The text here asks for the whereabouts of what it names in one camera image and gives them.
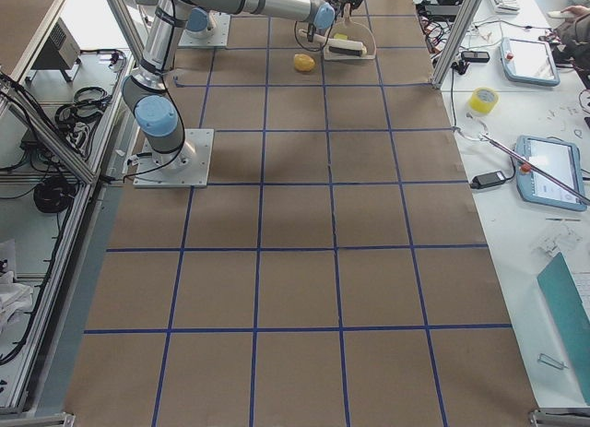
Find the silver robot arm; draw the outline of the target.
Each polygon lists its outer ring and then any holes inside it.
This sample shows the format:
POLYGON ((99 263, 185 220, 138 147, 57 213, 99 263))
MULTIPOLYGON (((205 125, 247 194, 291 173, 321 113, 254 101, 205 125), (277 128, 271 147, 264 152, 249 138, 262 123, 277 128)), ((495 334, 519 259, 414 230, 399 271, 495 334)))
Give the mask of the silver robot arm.
POLYGON ((187 29, 201 32, 209 27, 209 13, 247 13, 306 23, 318 30, 332 26, 346 7, 356 9, 363 0, 181 0, 193 6, 187 29))
POLYGON ((123 98, 151 146, 155 168, 186 164, 190 150, 185 143, 183 119, 165 84, 172 70, 180 39, 190 16, 209 12, 229 15, 248 13, 306 23, 327 30, 346 8, 363 0, 159 0, 138 68, 123 84, 123 98))

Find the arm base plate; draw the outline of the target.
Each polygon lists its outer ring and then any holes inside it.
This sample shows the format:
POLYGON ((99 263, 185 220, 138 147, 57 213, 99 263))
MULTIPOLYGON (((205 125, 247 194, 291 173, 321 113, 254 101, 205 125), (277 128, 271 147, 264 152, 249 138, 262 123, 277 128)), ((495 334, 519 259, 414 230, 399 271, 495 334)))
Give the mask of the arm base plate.
POLYGON ((154 153, 148 140, 142 148, 148 156, 138 161, 133 185, 137 188, 206 187, 215 132, 213 129, 186 129, 181 153, 154 153))
POLYGON ((197 31, 198 24, 195 17, 190 17, 179 41, 180 49, 210 49, 227 46, 230 15, 220 12, 207 14, 207 25, 197 31))

